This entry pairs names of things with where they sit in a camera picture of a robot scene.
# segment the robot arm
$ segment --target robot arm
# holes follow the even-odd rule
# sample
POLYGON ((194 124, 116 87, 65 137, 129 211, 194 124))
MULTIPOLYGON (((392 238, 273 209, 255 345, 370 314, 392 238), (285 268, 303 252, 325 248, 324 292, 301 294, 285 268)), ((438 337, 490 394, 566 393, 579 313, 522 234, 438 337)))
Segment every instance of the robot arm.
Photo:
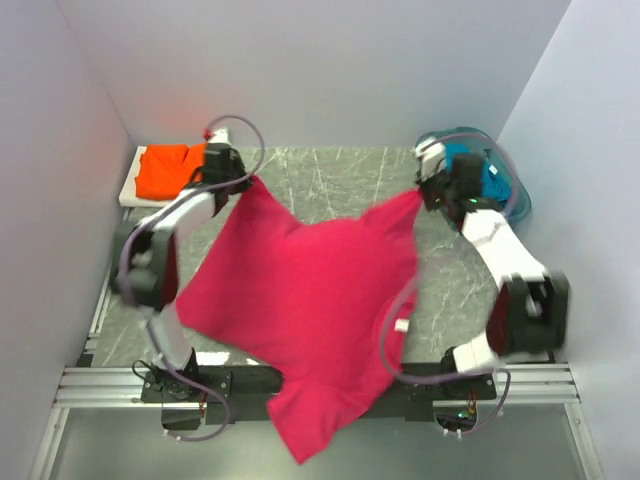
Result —
MULTIPOLYGON (((247 179, 220 190, 207 191, 208 185, 239 179, 246 176, 238 152, 231 147, 227 129, 214 132, 207 141, 203 166, 193 174, 192 180, 180 195, 166 207, 139 222, 122 223, 114 235, 111 288, 119 293, 118 268, 125 242, 133 231, 147 225, 132 244, 129 252, 129 272, 136 303, 151 310, 147 327, 153 330, 159 350, 174 369, 183 371, 194 352, 184 336, 175 308, 178 294, 178 251, 180 245, 226 205, 229 195, 247 190, 247 179)), ((162 359, 154 364, 165 369, 162 359)))
POLYGON ((562 347, 569 296, 566 277, 538 262, 515 235, 500 205, 481 197, 482 157, 456 155, 447 172, 441 168, 444 146, 431 144, 416 151, 417 183, 425 206, 441 210, 476 248, 498 288, 485 331, 449 349, 443 364, 450 371, 470 372, 496 366, 514 354, 562 347))

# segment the red t-shirt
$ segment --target red t-shirt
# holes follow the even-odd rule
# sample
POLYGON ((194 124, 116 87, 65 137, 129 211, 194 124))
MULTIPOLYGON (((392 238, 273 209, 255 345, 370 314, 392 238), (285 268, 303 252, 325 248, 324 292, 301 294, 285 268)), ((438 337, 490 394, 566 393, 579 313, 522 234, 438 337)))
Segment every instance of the red t-shirt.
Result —
MULTIPOLYGON (((394 297, 416 274, 417 190, 360 218, 298 221, 259 178, 231 212, 177 300, 182 323, 282 372, 267 408, 302 463, 391 384, 378 354, 394 297)), ((398 314, 408 318, 415 297, 398 314)), ((404 333, 386 349, 398 368, 404 333)))

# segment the gray marble table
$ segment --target gray marble table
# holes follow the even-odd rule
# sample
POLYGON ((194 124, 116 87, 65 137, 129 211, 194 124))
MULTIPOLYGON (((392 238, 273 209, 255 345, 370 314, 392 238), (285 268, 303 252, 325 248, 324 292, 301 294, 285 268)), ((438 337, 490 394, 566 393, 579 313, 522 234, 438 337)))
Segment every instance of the gray marble table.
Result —
MULTIPOLYGON (((240 151, 246 165, 255 150, 240 151)), ((301 221, 317 223, 358 216, 413 185, 416 161, 403 148, 269 149, 260 176, 283 205, 301 221)), ((195 273, 237 199, 202 225, 180 248, 180 275, 186 284, 195 273)), ((136 208, 131 219, 153 212, 136 208)), ((495 297, 495 284, 484 262, 439 213, 421 211, 416 242, 422 258, 419 305, 405 343, 405 362, 439 361, 444 351, 482 331, 495 297)), ((109 295, 93 366, 129 366, 149 359, 151 350, 139 314, 109 295)), ((218 363, 253 363, 244 352, 221 345, 191 330, 186 335, 197 352, 209 352, 218 363)))

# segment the gray floor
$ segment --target gray floor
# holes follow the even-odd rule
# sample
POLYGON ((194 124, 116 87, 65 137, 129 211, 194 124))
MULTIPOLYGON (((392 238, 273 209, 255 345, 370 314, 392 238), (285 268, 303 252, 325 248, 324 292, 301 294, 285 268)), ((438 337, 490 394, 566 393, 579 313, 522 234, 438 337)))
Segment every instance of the gray floor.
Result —
MULTIPOLYGON (((481 408, 481 416, 488 414, 481 408)), ((361 419, 296 465, 271 422, 239 422, 219 438, 178 443, 160 413, 83 410, 69 415, 52 479, 585 480, 563 405, 507 406, 462 442, 432 423, 361 419)))
MULTIPOLYGON (((254 150, 241 150, 245 164, 254 150)), ((360 215, 373 203, 412 188, 417 164, 401 148, 269 149, 261 178, 303 222, 317 223, 360 215)), ((235 201, 201 226, 180 249, 180 273, 186 284, 224 224, 235 201)), ((152 209, 135 209, 133 219, 152 209)), ((439 213, 422 211, 416 223, 422 258, 419 306, 405 346, 405 361, 438 361, 443 352, 482 331, 495 296, 495 284, 476 251, 447 225, 439 213)), ((246 364, 243 352, 187 331, 198 352, 217 363, 246 364)), ((116 296, 107 300, 93 366, 129 366, 148 359, 150 349, 137 312, 123 308, 116 296)))

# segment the white label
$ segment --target white label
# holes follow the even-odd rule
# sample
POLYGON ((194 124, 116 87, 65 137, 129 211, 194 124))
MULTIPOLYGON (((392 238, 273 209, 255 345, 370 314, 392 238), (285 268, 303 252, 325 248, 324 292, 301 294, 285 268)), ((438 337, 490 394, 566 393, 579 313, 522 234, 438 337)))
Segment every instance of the white label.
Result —
POLYGON ((406 318, 399 318, 396 320, 396 326, 393 328, 396 332, 407 333, 409 331, 409 320, 406 318))

